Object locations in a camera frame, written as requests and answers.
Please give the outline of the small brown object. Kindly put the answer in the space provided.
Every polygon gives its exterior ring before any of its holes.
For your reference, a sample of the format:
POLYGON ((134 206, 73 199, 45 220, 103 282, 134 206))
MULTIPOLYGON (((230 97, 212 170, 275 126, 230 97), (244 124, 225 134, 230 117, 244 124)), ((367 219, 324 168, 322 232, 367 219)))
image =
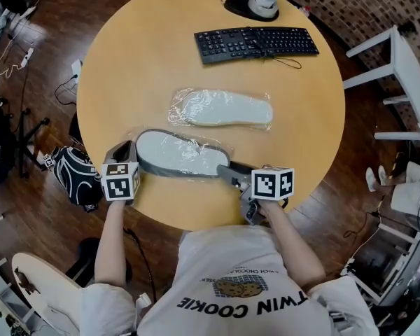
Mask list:
POLYGON ((26 275, 21 272, 17 267, 14 269, 14 273, 18 279, 18 285, 27 292, 28 295, 31 295, 34 292, 39 292, 35 285, 28 280, 26 275))

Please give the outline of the person's left forearm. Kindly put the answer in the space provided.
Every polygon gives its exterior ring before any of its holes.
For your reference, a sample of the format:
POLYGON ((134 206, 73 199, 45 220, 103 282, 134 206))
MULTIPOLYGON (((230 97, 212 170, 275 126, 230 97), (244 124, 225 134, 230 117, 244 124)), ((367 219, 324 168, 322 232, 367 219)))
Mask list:
POLYGON ((109 205, 94 263, 94 280, 98 284, 126 286, 126 258, 123 243, 125 201, 109 205))

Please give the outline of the black tripod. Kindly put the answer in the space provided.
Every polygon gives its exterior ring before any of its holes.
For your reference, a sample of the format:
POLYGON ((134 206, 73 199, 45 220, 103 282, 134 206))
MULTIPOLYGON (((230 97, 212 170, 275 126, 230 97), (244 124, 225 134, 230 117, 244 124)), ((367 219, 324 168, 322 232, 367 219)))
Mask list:
POLYGON ((17 134, 12 133, 10 149, 8 151, 8 166, 12 169, 17 165, 18 173, 21 179, 28 179, 29 172, 24 170, 24 161, 27 158, 34 166, 41 171, 47 169, 36 158, 33 152, 30 151, 29 145, 32 137, 44 126, 50 124, 49 118, 44 118, 38 122, 37 125, 32 127, 28 132, 25 132, 25 118, 31 114, 31 109, 26 108, 20 112, 19 123, 17 124, 17 134))

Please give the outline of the white oval side table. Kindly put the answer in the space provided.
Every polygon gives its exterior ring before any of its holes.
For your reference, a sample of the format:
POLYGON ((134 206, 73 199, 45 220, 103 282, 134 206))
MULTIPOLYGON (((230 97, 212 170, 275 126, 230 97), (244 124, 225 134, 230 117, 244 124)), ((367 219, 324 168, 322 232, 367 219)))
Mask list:
POLYGON ((80 335, 81 291, 94 281, 98 245, 95 237, 82 240, 78 259, 67 272, 30 253, 16 253, 11 260, 17 284, 16 267, 38 290, 28 295, 18 285, 31 309, 61 336, 80 335))

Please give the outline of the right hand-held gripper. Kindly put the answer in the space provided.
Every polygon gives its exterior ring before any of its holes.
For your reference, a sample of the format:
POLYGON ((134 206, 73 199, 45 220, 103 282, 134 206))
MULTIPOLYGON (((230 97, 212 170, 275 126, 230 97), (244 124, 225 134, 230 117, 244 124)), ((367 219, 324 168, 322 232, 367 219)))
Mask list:
POLYGON ((265 217, 260 214, 259 200, 278 202, 282 209, 294 195, 294 168, 263 167, 231 161, 228 166, 218 165, 217 174, 240 192, 241 214, 250 225, 261 225, 265 217))

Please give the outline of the person's white printed t-shirt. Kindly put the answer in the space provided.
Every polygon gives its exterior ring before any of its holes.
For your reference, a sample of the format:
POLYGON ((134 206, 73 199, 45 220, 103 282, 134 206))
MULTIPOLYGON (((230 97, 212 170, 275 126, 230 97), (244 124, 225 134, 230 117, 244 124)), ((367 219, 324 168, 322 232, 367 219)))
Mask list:
POLYGON ((304 291, 272 233, 246 225, 188 233, 171 288, 143 316, 123 288, 82 291, 80 336, 379 336, 353 279, 304 291))

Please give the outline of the black and white backpack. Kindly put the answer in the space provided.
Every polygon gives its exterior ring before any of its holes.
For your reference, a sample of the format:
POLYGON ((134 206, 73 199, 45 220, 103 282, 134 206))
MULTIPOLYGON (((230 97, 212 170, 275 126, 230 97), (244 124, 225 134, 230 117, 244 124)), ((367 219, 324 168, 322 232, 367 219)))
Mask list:
POLYGON ((56 148, 51 157, 53 174, 66 190, 69 201, 85 212, 97 209, 104 194, 100 175, 88 155, 75 147, 65 146, 56 148))

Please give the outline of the white frame table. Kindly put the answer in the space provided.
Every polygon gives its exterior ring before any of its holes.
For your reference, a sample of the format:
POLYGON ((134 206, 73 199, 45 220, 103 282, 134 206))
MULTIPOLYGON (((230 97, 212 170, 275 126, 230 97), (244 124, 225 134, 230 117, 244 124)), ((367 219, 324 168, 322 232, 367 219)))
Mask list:
POLYGON ((420 141, 420 63, 410 48, 406 38, 403 37, 398 28, 392 28, 373 36, 346 52, 348 58, 358 55, 386 40, 391 44, 390 62, 368 72, 354 76, 343 81, 344 89, 347 90, 357 85, 375 81, 387 76, 394 76, 399 82, 403 95, 383 100, 383 104, 410 103, 415 113, 419 130, 417 132, 376 132, 376 140, 389 141, 420 141))

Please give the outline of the white metal rack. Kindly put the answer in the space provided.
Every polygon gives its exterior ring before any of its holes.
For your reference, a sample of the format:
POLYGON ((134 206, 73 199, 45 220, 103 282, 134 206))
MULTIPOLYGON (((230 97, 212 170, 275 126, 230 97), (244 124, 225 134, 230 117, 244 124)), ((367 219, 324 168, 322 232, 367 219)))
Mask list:
POLYGON ((366 301, 391 306, 420 276, 420 232, 405 234, 384 223, 348 259, 341 271, 351 277, 366 301))

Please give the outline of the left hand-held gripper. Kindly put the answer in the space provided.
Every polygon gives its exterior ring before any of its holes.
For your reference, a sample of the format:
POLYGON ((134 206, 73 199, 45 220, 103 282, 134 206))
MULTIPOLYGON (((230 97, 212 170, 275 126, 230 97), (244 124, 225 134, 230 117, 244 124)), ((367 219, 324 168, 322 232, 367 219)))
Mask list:
POLYGON ((134 201, 140 186, 134 141, 122 141, 106 153, 101 166, 101 186, 108 202, 134 201))

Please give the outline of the black keyboard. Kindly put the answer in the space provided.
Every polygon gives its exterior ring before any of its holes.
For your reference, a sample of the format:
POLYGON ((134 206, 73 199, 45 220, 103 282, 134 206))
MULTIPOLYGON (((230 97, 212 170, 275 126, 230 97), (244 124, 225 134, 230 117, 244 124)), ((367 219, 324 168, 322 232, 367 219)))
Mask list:
POLYGON ((203 64, 232 60, 318 55, 309 32, 299 27, 241 27, 194 34, 203 64))

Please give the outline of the person's right forearm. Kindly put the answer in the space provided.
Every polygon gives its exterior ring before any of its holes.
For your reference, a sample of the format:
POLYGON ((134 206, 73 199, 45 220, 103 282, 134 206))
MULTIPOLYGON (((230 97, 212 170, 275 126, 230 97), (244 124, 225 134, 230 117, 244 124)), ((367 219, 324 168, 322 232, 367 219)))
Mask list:
POLYGON ((301 237, 278 202, 260 200, 260 213, 269 221, 289 277, 308 291, 327 280, 327 274, 315 252, 301 237))

